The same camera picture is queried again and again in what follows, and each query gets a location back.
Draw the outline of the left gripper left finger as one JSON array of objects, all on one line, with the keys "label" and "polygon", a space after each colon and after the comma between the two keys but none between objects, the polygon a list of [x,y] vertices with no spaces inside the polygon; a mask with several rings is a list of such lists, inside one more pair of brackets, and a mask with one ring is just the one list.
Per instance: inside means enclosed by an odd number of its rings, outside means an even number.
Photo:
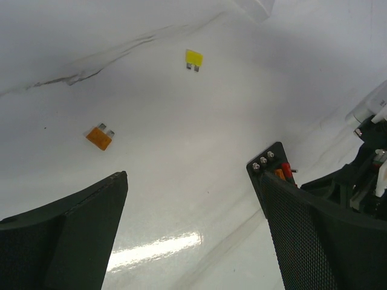
[{"label": "left gripper left finger", "polygon": [[128,192],[125,171],[1,221],[1,289],[101,289]]}]

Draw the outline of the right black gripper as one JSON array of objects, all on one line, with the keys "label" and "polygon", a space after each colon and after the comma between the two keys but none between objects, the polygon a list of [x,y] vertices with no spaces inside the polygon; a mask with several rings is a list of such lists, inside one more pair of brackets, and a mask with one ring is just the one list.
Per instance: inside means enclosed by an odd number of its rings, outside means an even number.
[{"label": "right black gripper", "polygon": [[386,195],[376,196],[379,169],[386,161],[386,121],[364,121],[355,134],[363,141],[355,159],[301,189],[341,208],[386,219]]}]

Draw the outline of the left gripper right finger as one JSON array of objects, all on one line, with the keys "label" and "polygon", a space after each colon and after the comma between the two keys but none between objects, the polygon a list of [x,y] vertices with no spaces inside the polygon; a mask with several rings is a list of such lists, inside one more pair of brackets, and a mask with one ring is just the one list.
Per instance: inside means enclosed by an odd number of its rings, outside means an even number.
[{"label": "left gripper right finger", "polygon": [[272,173],[261,195],[285,289],[386,289],[386,222],[344,210]]}]

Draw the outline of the red blade fuse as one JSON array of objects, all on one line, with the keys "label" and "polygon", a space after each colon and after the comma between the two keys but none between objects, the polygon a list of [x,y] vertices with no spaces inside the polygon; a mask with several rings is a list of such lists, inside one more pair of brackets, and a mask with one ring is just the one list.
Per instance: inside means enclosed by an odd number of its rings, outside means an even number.
[{"label": "red blade fuse", "polygon": [[293,177],[293,172],[291,171],[291,166],[289,163],[282,163],[281,164],[281,169],[283,171],[283,174],[286,178],[286,180],[292,184],[294,184],[294,177]]}]

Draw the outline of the orange blade fuse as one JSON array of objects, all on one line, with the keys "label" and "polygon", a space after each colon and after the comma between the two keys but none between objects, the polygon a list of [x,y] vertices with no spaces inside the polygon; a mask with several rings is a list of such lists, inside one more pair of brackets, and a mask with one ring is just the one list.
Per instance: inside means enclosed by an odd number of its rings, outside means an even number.
[{"label": "orange blade fuse", "polygon": [[274,173],[275,173],[275,175],[276,175],[277,177],[279,177],[279,178],[281,178],[282,180],[286,181],[286,177],[285,177],[285,175],[284,175],[284,173],[283,173],[283,171],[282,171],[281,169],[276,169],[276,170],[274,171]]}]

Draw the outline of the black fuse box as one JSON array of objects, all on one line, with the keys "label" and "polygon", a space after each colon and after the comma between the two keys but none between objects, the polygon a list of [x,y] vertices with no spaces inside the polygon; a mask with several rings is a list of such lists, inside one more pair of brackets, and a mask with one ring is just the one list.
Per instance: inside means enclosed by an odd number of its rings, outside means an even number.
[{"label": "black fuse box", "polygon": [[[261,190],[261,177],[264,173],[270,172],[275,175],[274,171],[276,169],[281,169],[282,163],[289,163],[286,156],[284,146],[280,141],[273,143],[271,146],[266,148],[252,160],[250,160],[246,165],[246,170],[251,180],[252,186],[262,208],[265,218],[267,218],[267,210],[265,206],[264,198],[262,197]],[[297,170],[294,170],[291,167],[291,171],[297,173]]]}]

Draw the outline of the brown blade fuse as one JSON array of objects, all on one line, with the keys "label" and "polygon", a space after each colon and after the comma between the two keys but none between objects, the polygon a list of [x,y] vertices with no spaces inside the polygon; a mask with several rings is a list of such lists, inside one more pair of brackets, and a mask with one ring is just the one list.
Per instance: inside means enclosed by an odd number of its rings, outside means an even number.
[{"label": "brown blade fuse", "polygon": [[99,123],[97,126],[94,126],[85,135],[85,138],[89,142],[91,142],[102,151],[105,151],[109,147],[114,137],[115,132],[111,129],[108,129],[105,123]]}]

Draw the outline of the clear plastic fuse box cover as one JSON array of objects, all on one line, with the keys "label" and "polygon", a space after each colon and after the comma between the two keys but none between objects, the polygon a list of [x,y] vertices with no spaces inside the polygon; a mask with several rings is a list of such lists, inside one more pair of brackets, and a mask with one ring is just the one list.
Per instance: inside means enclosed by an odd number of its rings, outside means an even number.
[{"label": "clear plastic fuse box cover", "polygon": [[247,16],[257,22],[263,22],[272,15],[275,0],[241,0],[238,5]]}]

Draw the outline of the yellow blade fuse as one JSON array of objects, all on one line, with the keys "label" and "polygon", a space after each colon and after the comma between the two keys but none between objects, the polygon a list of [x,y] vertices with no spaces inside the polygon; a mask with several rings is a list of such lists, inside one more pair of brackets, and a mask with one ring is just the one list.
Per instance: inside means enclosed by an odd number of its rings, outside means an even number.
[{"label": "yellow blade fuse", "polygon": [[194,70],[195,72],[199,72],[200,67],[202,66],[203,63],[203,55],[192,50],[186,50],[186,68],[188,70]]}]

